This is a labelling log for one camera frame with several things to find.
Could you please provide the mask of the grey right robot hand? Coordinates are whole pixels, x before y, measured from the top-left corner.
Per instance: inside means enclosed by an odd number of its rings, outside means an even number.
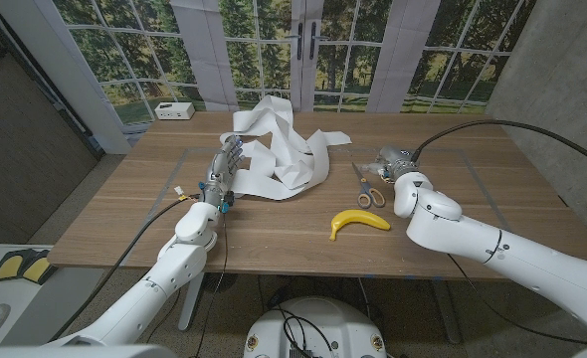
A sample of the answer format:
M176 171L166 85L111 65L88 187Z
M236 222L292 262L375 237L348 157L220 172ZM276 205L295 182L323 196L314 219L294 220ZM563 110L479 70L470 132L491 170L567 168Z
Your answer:
M359 169L377 174L386 183L393 184L402 175L418 170L411 157L412 153L407 150L385 145L372 163L361 165Z

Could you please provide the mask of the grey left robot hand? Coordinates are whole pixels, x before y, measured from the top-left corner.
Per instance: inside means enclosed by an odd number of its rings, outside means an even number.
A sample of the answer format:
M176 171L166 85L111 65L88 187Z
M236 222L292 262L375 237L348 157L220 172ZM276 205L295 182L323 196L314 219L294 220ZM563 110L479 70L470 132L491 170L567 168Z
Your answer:
M199 183L200 201L215 206L225 214L234 205L233 179L245 159L243 142L238 135L225 138L206 171L204 182Z

